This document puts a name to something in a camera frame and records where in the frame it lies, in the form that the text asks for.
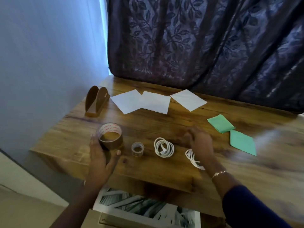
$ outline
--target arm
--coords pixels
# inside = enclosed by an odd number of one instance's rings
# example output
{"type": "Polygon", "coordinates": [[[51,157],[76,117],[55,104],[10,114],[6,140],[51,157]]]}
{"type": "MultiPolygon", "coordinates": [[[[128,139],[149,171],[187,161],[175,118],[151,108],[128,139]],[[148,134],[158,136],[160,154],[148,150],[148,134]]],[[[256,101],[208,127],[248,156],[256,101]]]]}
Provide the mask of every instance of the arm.
{"type": "MultiPolygon", "coordinates": [[[[196,159],[204,166],[210,178],[215,173],[226,170],[216,159],[212,138],[204,130],[196,126],[190,127],[183,140],[190,144],[196,159]]],[[[213,177],[212,182],[222,199],[223,211],[232,228],[290,227],[230,173],[220,173],[213,177]]]]}
{"type": "Polygon", "coordinates": [[[114,171],[120,154],[121,152],[117,151],[116,155],[112,156],[110,162],[106,164],[105,154],[99,144],[98,138],[91,135],[91,163],[86,184],[76,197],[76,200],[62,212],[50,228],[81,227],[89,209],[93,207],[99,191],[114,171]]]}

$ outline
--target hand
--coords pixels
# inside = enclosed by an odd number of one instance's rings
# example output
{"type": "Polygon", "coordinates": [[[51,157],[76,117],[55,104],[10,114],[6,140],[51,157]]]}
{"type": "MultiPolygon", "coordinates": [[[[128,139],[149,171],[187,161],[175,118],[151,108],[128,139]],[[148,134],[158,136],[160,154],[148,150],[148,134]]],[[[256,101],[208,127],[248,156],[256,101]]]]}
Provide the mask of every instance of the hand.
{"type": "Polygon", "coordinates": [[[191,126],[182,139],[190,145],[198,161],[204,162],[207,158],[214,157],[212,138],[205,130],[191,126]]]}
{"type": "Polygon", "coordinates": [[[85,186],[89,189],[99,191],[103,185],[108,181],[113,173],[116,164],[120,158],[121,151],[118,150],[115,155],[111,156],[108,164],[106,164],[106,157],[102,150],[99,140],[96,135],[91,135],[90,141],[90,167],[89,174],[86,179],[85,186]]]}

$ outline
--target wooden napkin holder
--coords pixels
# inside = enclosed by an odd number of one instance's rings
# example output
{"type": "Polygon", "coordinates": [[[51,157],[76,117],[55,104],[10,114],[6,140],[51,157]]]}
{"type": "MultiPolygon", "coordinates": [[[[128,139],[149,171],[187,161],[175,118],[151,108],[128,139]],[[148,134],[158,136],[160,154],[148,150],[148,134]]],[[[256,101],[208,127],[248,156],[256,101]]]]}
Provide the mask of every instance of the wooden napkin holder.
{"type": "Polygon", "coordinates": [[[96,118],[100,115],[104,104],[109,100],[110,95],[107,88],[92,86],[86,97],[85,116],[96,118]]]}

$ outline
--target paper sheet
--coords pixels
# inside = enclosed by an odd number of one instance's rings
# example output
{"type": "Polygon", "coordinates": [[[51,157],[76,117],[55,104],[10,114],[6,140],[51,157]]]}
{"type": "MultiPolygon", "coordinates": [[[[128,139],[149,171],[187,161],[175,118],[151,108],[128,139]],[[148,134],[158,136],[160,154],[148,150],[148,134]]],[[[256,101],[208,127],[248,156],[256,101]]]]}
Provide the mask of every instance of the paper sheet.
{"type": "Polygon", "coordinates": [[[141,98],[141,107],[158,113],[167,114],[170,99],[170,96],[144,91],[141,98]]]}
{"type": "Polygon", "coordinates": [[[235,127],[221,114],[209,118],[207,121],[220,133],[235,129],[235,127]]]}
{"type": "Polygon", "coordinates": [[[171,97],[189,111],[193,111],[207,103],[189,90],[183,90],[171,95],[171,97]]]}
{"type": "Polygon", "coordinates": [[[141,94],[137,90],[132,90],[110,98],[124,114],[141,108],[141,94]]]}
{"type": "Polygon", "coordinates": [[[241,132],[230,131],[230,145],[254,156],[257,154],[253,138],[241,132]]]}

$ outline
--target framed picture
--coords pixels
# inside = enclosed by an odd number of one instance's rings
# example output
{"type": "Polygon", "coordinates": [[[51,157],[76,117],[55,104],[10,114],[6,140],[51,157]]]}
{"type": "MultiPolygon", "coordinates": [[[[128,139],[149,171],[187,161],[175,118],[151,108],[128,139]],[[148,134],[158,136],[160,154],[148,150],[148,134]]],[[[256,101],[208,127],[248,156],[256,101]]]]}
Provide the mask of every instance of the framed picture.
{"type": "Polygon", "coordinates": [[[198,211],[110,187],[101,189],[93,210],[147,226],[201,228],[198,211]]]}

